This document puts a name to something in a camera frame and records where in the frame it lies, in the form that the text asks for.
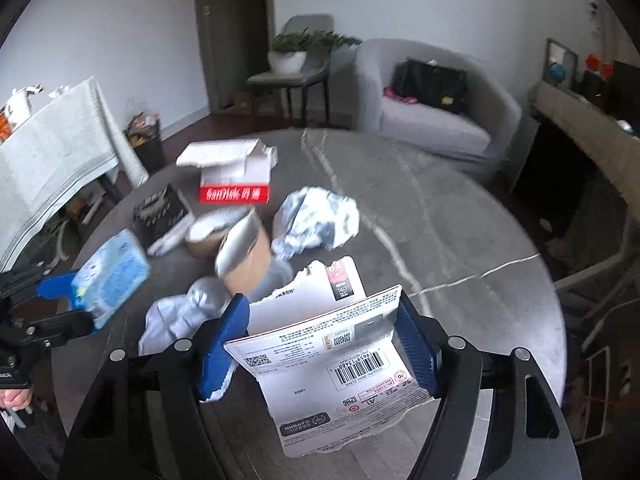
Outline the person's left hand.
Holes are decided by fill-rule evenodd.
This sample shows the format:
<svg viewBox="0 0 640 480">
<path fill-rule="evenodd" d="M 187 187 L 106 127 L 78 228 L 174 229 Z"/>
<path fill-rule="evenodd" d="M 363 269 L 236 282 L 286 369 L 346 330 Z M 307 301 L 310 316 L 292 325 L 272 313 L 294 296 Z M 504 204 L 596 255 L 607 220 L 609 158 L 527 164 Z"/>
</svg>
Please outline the person's left hand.
<svg viewBox="0 0 640 480">
<path fill-rule="evenodd" d="M 0 406 L 2 410 L 21 411 L 32 404 L 32 388 L 1 389 Z"/>
</svg>

